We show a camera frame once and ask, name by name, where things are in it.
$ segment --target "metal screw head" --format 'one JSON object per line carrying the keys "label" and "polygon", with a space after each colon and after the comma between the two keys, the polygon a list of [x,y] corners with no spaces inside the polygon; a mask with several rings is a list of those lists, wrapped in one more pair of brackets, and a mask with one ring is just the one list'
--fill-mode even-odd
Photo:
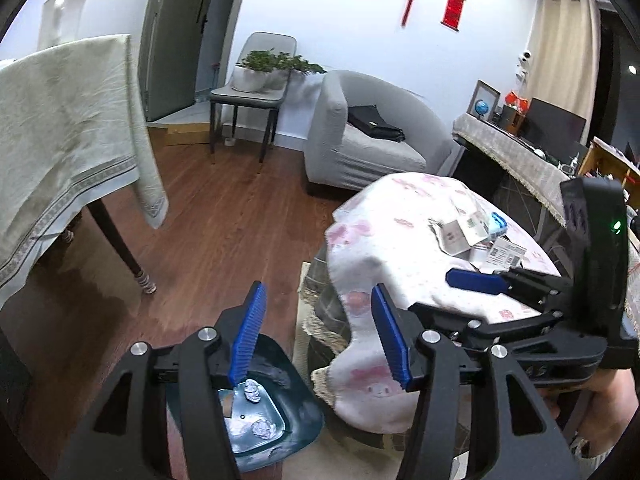
{"label": "metal screw head", "polygon": [[491,347],[491,353],[495,355],[498,359],[502,359],[504,357],[507,357],[507,354],[509,352],[507,352],[507,349],[502,345],[493,345]]}
{"label": "metal screw head", "polygon": [[201,341],[213,341],[218,336],[215,328],[206,326],[198,332],[198,339]]}
{"label": "metal screw head", "polygon": [[435,330],[425,330],[422,332],[422,339],[427,343],[437,343],[440,341],[440,334]]}
{"label": "metal screw head", "polygon": [[134,343],[131,346],[131,353],[133,355],[144,355],[146,354],[147,350],[149,350],[149,345],[146,343],[143,343],[142,341],[138,343]]}

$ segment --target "black bag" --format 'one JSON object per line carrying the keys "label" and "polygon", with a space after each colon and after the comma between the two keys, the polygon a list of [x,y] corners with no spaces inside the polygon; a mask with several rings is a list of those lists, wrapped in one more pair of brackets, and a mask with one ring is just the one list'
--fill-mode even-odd
{"label": "black bag", "polygon": [[400,128],[386,123],[380,117],[376,105],[349,107],[348,123],[372,139],[386,139],[393,142],[403,142],[405,139]]}

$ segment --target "pink floral cloth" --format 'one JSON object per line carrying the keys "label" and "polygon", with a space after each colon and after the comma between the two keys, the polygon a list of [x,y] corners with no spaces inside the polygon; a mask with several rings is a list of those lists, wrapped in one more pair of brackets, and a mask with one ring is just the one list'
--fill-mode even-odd
{"label": "pink floral cloth", "polygon": [[527,249],[528,269],[558,274],[533,238],[499,209],[452,178],[421,173],[381,178],[334,212],[326,231],[327,265],[344,305],[351,342],[328,369],[334,410],[348,424],[373,433],[402,433],[411,427],[417,394],[401,390],[389,371],[371,315],[371,289],[388,288],[399,308],[421,303],[457,310],[490,323],[536,316],[507,296],[451,288],[451,268],[473,269],[443,253],[430,222],[449,222],[482,206],[508,223],[508,237]]}

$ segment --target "potted plant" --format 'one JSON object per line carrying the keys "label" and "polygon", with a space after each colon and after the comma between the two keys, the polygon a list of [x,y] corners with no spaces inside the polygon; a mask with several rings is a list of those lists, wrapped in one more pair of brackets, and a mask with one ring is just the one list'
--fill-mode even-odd
{"label": "potted plant", "polygon": [[316,63],[309,63],[302,56],[289,57],[287,63],[290,70],[297,70],[302,75],[326,74],[326,70]]}
{"label": "potted plant", "polygon": [[234,69],[231,88],[240,92],[259,92],[275,68],[275,59],[271,50],[252,50]]}
{"label": "potted plant", "polygon": [[302,75],[308,74],[325,74],[326,70],[320,65],[315,63],[309,63],[302,56],[293,56],[285,52],[279,53],[274,56],[275,69],[270,76],[270,88],[281,89],[287,83],[289,73],[295,70]]}

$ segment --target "white plant pot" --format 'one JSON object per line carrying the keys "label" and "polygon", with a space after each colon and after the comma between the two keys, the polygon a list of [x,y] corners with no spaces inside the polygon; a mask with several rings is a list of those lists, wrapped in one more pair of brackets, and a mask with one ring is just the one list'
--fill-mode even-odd
{"label": "white plant pot", "polygon": [[289,70],[274,70],[269,74],[267,81],[268,88],[273,90],[282,90],[289,79]]}
{"label": "white plant pot", "polygon": [[242,66],[234,68],[231,88],[239,92],[255,94],[264,88],[269,78],[269,72],[258,72]]}

